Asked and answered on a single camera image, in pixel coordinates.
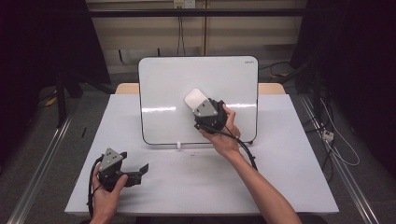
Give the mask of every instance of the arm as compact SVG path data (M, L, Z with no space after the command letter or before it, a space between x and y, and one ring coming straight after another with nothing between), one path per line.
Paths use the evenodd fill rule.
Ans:
M229 115L226 123L227 128L231 134L240 137L241 133L233 125L235 112L227 106L224 106L224 110ZM301 223L294 209L282 194L245 160L234 139L220 134L206 133L203 130L200 130L200 133L213 144L221 156L230 162L268 223Z
M119 203L120 192L128 180L127 175L123 175L117 181L113 191L108 192L101 186L97 177L99 173L100 163L96 165L93 171L92 188L97 189L93 194L93 218L92 224L111 223L111 219L116 215L117 204Z

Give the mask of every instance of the forearm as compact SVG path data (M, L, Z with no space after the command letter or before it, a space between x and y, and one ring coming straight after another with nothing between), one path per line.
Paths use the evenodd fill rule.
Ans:
M283 195L253 169L239 152L227 155L226 158L242 178L268 223L301 223Z

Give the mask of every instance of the metal rail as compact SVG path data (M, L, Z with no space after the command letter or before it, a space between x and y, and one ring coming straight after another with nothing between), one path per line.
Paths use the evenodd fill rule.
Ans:
M320 11L312 8L267 8L267 9L95 9L83 10L39 10L39 13L54 16L88 16L92 18L113 17L305 17L317 16L332 9Z
M315 115L312 111L313 105L307 96L300 96L301 101L303 102L304 108L306 113L308 114L309 118L312 119L313 124L316 129L320 127L318 121L315 119ZM326 147L326 151L329 153L331 150L331 146L328 142L323 141ZM338 153L336 147L332 148L335 152ZM366 196L364 195L363 191L359 187L359 184L356 182L355 178L353 177L352 173L349 172L347 165L343 162L339 161L333 153L331 153L332 163L334 164L337 172L341 176L341 179L346 186L347 191L349 192L352 201L356 205L363 218L364 222L367 224L378 224L379 221L375 215L375 212L370 205L370 202L367 200Z
M67 132L71 118L76 112L77 107L78 103L72 105L72 109L69 115L66 117L64 124L60 128L56 129L55 134L53 135L52 140L49 144L49 147L47 148L43 158L41 159L41 162L35 170L35 174L30 180L27 188L25 189L24 193L20 197L20 200L15 206L7 224L22 224L26 219L27 214L32 207L32 204L35 201L35 197L41 188L46 173L50 168L53 158L55 157L56 152L61 145L62 140L64 139L64 135Z

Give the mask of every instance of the hand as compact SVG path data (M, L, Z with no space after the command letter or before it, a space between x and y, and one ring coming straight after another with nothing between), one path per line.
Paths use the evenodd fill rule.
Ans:
M125 186L128 176L123 175L120 177L113 191L108 192L101 186L97 177L99 167L100 163L96 165L92 177L92 188L99 189L93 194L93 218L91 223L110 223L111 219L116 215L120 192Z
M225 124L226 127L224 127L222 131L225 133L230 133L233 136L240 137L241 133L239 132L239 129L233 125L233 121L235 120L235 112L229 109L226 105L223 105L223 108L227 113L228 118ZM216 149L216 151L226 159L230 159L230 157L235 153L240 154L239 145L235 139L220 133L207 133L202 129L200 129L199 132L203 137L209 140L213 144L213 147Z

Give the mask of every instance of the black curtain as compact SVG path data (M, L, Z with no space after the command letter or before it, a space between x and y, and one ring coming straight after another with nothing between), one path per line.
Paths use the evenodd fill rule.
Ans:
M318 7L321 1L308 1ZM373 155L396 176L396 17L394 3L344 1L325 20L304 18L291 60L298 67L321 39L324 29L341 18L340 28L322 52L319 71Z
M85 77L109 83L91 18L58 10L88 11L84 0L0 1L0 161L20 141L39 91L54 86L61 70L75 87Z

